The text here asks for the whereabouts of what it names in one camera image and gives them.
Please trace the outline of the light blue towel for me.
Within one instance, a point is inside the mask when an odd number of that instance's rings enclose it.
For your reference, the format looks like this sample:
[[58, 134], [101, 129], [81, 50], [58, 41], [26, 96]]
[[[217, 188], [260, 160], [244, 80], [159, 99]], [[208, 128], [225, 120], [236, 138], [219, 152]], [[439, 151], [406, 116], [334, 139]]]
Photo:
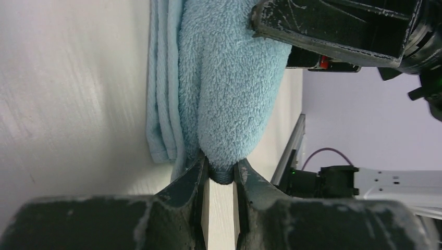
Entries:
[[178, 179], [203, 152], [228, 185], [262, 138], [291, 47], [254, 38], [256, 1], [151, 1], [146, 139]]

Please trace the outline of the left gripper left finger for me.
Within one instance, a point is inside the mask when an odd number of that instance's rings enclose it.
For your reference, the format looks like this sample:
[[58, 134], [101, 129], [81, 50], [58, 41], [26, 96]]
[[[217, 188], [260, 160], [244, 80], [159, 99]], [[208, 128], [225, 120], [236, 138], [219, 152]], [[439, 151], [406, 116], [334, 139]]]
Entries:
[[23, 204], [1, 249], [206, 249], [208, 161], [154, 195], [61, 196]]

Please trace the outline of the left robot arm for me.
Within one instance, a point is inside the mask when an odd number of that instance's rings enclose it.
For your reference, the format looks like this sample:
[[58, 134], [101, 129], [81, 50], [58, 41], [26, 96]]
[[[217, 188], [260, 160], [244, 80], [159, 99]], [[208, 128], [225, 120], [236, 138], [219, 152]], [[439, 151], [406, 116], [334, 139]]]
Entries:
[[[45, 197], [25, 203], [1, 249], [206, 249], [208, 160], [155, 195]], [[351, 166], [294, 170], [283, 193], [234, 168], [237, 249], [439, 249], [441, 172]]]

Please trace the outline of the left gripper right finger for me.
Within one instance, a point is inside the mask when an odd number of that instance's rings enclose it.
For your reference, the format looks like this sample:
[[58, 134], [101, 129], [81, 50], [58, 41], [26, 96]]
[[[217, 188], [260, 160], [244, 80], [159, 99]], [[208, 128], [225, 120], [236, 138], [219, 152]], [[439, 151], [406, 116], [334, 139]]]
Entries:
[[404, 204], [286, 195], [247, 160], [234, 167], [237, 249], [431, 249], [422, 223]]

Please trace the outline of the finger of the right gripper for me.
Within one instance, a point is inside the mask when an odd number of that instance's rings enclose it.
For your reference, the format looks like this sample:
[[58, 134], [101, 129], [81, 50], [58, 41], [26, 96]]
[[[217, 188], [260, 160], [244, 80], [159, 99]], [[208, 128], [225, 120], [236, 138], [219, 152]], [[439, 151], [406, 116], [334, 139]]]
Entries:
[[256, 36], [363, 67], [397, 68], [422, 1], [261, 1]]

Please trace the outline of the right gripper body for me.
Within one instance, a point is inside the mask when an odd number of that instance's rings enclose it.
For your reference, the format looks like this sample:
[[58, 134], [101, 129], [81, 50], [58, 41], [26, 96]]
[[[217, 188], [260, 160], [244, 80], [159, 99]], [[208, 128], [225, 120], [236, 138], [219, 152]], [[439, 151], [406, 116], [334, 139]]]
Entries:
[[[292, 47], [287, 68], [312, 72], [357, 73], [361, 66]], [[425, 99], [431, 115], [441, 120], [441, 1], [423, 1], [422, 12], [408, 38], [398, 68], [379, 68], [384, 81], [401, 74], [419, 76], [421, 86], [408, 93], [411, 100]]]

